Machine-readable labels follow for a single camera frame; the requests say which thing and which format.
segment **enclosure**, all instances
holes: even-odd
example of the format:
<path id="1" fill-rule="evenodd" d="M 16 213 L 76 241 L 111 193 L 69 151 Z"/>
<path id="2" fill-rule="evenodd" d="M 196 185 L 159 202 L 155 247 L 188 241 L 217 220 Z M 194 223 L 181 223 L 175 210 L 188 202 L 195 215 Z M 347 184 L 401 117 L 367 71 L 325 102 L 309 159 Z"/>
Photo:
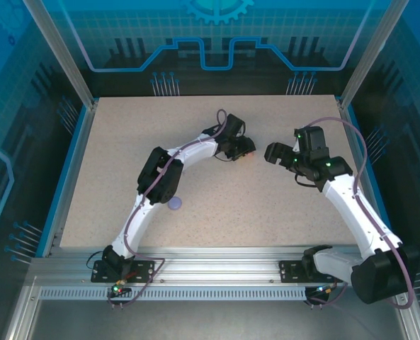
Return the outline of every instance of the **enclosure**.
<path id="1" fill-rule="evenodd" d="M 139 248 L 162 271 L 112 311 L 89 256 L 121 231 L 151 150 L 220 108 L 256 151 L 183 173 L 183 206 Z M 311 310 L 319 285 L 281 282 L 313 246 L 359 255 L 330 202 L 263 159 L 327 116 L 361 131 L 364 195 L 420 253 L 420 0 L 0 2 L 0 339 L 420 339 L 420 256 L 406 310 L 351 287 Z M 361 139 L 322 127 L 356 173 Z"/>

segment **gear logo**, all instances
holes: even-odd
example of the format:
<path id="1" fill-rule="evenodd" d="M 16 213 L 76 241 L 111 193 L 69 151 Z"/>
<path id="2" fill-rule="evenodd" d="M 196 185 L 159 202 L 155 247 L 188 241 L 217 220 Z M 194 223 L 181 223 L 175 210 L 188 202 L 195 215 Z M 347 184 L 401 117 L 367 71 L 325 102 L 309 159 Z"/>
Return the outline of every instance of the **gear logo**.
<path id="1" fill-rule="evenodd" d="M 239 14 L 247 13 L 247 6 L 254 5 L 253 0 L 183 0 L 188 14 L 193 14 L 196 20 L 203 19 L 206 24 L 213 22 L 219 25 L 221 21 L 229 23 L 238 20 Z"/>
<path id="2" fill-rule="evenodd" d="M 0 0 L 0 24 L 9 34 L 15 35 L 24 22 L 21 0 Z"/>

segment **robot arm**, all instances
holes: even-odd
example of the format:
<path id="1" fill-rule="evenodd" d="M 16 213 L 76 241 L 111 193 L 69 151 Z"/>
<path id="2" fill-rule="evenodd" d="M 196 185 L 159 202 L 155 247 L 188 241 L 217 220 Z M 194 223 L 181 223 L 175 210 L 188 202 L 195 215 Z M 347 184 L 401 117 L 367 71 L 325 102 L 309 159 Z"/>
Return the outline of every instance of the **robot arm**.
<path id="1" fill-rule="evenodd" d="M 404 276 L 397 260 L 383 237 L 355 200 L 353 172 L 342 157 L 331 158 L 320 127 L 295 130 L 294 147 L 272 143 L 265 153 L 265 160 L 314 182 L 339 211 L 353 233 L 361 257 L 342 254 L 330 246 L 317 246 L 305 251 L 302 265 L 309 279 L 315 273 L 325 273 L 353 285 L 358 297 L 372 303 L 407 291 Z M 404 260 L 409 276 L 414 282 L 419 254 L 401 240 L 383 223 L 373 207 L 358 191 L 363 205 L 379 224 Z"/>
<path id="2" fill-rule="evenodd" d="M 137 179 L 137 196 L 130 216 L 114 242 L 106 247 L 103 260 L 112 268 L 121 268 L 124 259 L 132 256 L 126 243 L 131 250 L 137 251 L 150 220 L 155 212 L 174 196 L 181 173 L 186 168 L 220 152 L 224 152 L 232 161 L 253 152 L 254 142 L 239 135 L 244 126 L 242 120 L 229 114 L 222 132 L 219 132 L 221 126 L 216 125 L 204 130 L 196 139 L 181 147 L 154 149 Z M 168 162 L 170 164 L 164 175 L 149 190 Z"/>

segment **speckled tabletop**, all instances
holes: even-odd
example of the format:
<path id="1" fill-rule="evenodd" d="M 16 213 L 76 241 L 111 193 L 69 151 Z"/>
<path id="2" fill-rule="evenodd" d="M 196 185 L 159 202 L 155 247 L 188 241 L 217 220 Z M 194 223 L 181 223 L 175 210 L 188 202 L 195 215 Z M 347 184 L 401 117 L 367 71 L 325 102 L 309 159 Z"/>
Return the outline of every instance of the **speckled tabletop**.
<path id="1" fill-rule="evenodd" d="M 137 177 L 150 152 L 171 149 L 216 123 L 224 108 L 246 122 L 257 151 L 236 162 L 206 159 L 182 175 L 177 211 L 165 205 L 142 239 L 146 247 L 268 247 L 355 244 L 336 209 L 317 189 L 267 163 L 272 142 L 294 143 L 293 129 L 340 117 L 333 96 L 101 98 L 91 127 L 61 247 L 103 247 L 132 209 Z M 331 156 L 355 169 L 341 124 L 325 122 Z"/>

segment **work surface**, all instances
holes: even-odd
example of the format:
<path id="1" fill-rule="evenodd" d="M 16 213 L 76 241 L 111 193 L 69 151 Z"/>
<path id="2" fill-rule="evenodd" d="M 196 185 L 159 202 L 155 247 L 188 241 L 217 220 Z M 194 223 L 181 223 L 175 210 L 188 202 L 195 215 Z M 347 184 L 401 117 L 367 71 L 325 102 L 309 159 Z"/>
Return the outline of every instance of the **work surface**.
<path id="1" fill-rule="evenodd" d="M 216 124 L 224 108 L 246 122 L 257 151 L 236 162 L 206 159 L 182 175 L 173 211 L 153 217 L 141 246 L 267 247 L 355 244 L 333 205 L 293 174 L 267 163 L 272 142 L 294 144 L 293 130 L 340 117 L 333 96 L 202 96 L 101 98 L 91 127 L 61 247 L 104 247 L 122 229 L 150 152 L 171 149 Z M 321 126 L 331 156 L 355 169 L 344 127 Z"/>

